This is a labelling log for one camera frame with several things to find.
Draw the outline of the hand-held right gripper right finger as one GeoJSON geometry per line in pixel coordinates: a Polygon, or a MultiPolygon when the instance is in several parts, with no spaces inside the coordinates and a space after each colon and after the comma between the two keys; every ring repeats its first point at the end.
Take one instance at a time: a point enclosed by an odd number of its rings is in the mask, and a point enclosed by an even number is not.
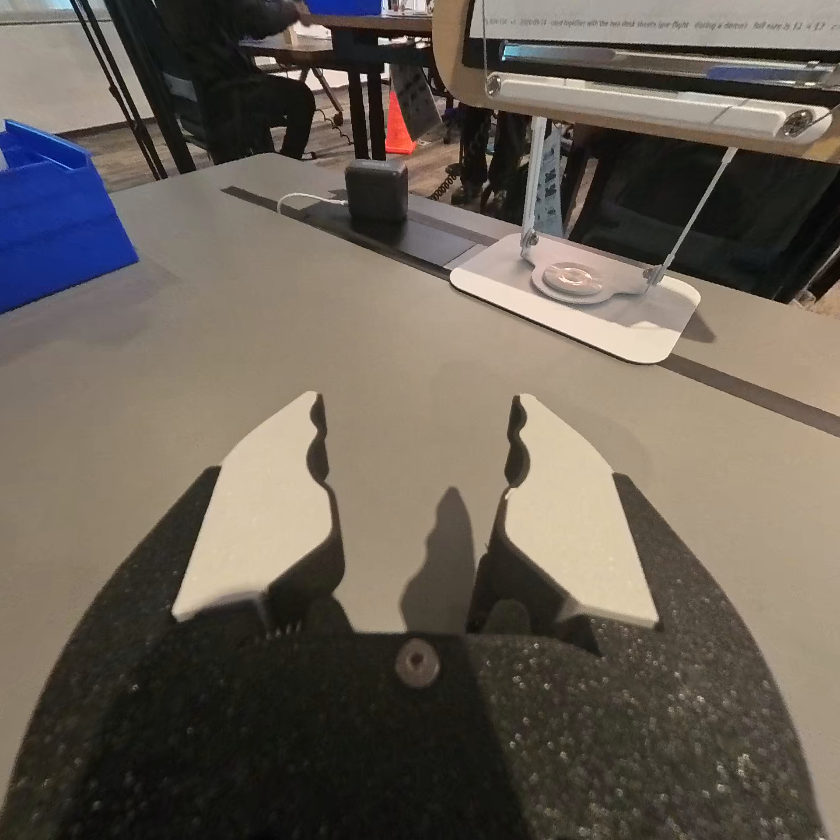
{"type": "Polygon", "coordinates": [[[503,491],[482,559],[482,607],[515,601],[533,627],[580,616],[655,627],[658,611],[601,453],[531,394],[516,395],[503,491]]]}

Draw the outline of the dark wooden desk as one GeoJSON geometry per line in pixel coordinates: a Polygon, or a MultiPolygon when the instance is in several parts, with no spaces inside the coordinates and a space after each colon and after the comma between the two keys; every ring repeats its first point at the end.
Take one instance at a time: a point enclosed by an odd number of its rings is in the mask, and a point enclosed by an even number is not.
{"type": "Polygon", "coordinates": [[[447,105],[453,98],[444,87],[433,53],[433,24],[428,14],[417,16],[312,15],[311,25],[330,33],[330,40],[298,36],[287,41],[276,35],[245,39],[243,48],[252,58],[269,58],[281,69],[300,69],[301,79],[323,70],[345,73],[349,81],[350,123],[356,158],[385,158],[385,110],[382,72],[395,63],[422,68],[433,93],[447,105]]]}

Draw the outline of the black tripod stand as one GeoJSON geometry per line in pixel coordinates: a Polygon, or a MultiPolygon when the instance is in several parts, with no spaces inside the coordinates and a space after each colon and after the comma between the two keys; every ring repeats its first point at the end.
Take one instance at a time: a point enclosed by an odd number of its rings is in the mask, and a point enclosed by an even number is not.
{"type": "MultiPolygon", "coordinates": [[[[108,90],[117,103],[153,178],[156,181],[168,178],[168,172],[152,140],[146,121],[140,116],[139,108],[133,99],[129,85],[121,72],[119,63],[112,52],[96,13],[88,1],[70,1],[69,4],[106,79],[108,90]]],[[[195,172],[195,162],[187,149],[187,144],[180,129],[176,126],[174,117],[168,114],[164,108],[161,109],[163,104],[162,94],[155,90],[154,86],[150,90],[148,89],[151,79],[144,70],[141,71],[139,79],[143,93],[151,92],[152,94],[151,109],[154,121],[161,132],[176,170],[179,174],[195,172]]]]}

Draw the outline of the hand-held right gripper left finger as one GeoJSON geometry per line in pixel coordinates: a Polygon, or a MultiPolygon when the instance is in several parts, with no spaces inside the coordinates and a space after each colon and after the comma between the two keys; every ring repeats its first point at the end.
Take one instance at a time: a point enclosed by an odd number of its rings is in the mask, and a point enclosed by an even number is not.
{"type": "Polygon", "coordinates": [[[304,392],[227,454],[172,605],[178,623],[241,606],[302,627],[344,576],[323,397],[304,392]]]}

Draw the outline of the black mesh chair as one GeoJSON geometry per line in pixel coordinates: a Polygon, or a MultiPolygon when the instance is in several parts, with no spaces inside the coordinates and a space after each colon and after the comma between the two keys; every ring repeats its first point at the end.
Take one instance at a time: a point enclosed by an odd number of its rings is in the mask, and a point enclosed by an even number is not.
{"type": "MultiPolygon", "coordinates": [[[[570,239],[650,265],[673,248],[725,150],[603,131],[570,239]]],[[[837,164],[741,150],[713,188],[671,269],[789,302],[838,246],[837,164]]]]}

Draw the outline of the orange traffic cone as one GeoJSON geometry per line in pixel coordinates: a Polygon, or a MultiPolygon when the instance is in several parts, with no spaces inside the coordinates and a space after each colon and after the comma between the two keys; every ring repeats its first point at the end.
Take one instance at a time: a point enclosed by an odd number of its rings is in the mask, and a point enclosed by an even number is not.
{"type": "Polygon", "coordinates": [[[408,132],[400,104],[394,89],[390,90],[388,113],[385,126],[385,152],[387,154],[411,155],[417,142],[408,132]]]}

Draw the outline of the black charger cube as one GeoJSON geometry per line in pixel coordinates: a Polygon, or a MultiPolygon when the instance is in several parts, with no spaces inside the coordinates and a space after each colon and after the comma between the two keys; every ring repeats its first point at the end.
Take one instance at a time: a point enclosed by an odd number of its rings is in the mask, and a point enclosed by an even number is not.
{"type": "Polygon", "coordinates": [[[408,170],[402,161],[354,160],[344,171],[354,222],[402,224],[408,215],[408,170]]]}

